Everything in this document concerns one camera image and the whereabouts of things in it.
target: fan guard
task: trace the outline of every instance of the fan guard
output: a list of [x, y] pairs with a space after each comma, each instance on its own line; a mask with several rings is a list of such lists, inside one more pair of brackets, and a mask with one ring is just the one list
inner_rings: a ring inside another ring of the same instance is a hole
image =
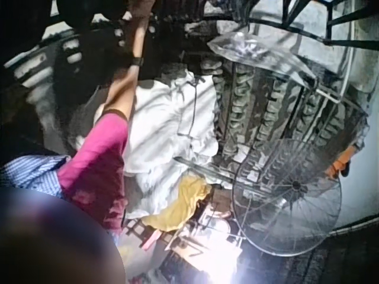
[[240, 229], [258, 249], [295, 256], [320, 244], [341, 210], [341, 184], [325, 173], [332, 161], [292, 139], [250, 149], [233, 184]]

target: plastic bag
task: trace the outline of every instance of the plastic bag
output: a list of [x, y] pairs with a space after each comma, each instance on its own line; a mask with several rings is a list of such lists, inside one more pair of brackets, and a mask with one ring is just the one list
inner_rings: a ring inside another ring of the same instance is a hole
[[228, 33], [211, 40], [208, 46], [230, 61], [287, 75], [307, 88], [312, 87], [307, 79], [316, 79], [312, 71], [290, 51], [252, 34]]

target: white cloth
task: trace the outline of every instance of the white cloth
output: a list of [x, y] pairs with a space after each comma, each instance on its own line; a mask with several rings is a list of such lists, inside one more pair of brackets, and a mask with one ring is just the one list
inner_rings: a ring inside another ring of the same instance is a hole
[[[74, 115], [70, 143], [77, 150], [100, 116], [104, 101], [104, 94], [98, 92]], [[196, 85], [194, 75], [185, 70], [183, 77], [171, 77], [167, 85], [157, 80], [139, 82], [123, 155], [126, 218], [158, 214], [176, 200], [178, 183], [188, 167], [174, 157], [206, 164], [216, 155], [215, 104], [211, 76], [200, 77]]]

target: blue and white striped fabric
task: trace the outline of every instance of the blue and white striped fabric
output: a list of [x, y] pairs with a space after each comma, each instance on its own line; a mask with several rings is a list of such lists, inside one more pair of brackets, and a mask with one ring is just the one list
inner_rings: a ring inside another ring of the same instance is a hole
[[[69, 156], [22, 156], [0, 168], [0, 186], [31, 189], [63, 198], [56, 170]], [[118, 235], [107, 232], [117, 244]]]

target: white wall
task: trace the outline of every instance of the white wall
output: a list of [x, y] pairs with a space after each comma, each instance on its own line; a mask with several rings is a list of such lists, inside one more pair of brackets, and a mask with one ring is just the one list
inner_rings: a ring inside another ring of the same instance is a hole
[[349, 176], [341, 177], [342, 208], [337, 227], [379, 213], [379, 86], [375, 93], [365, 147], [352, 158]]

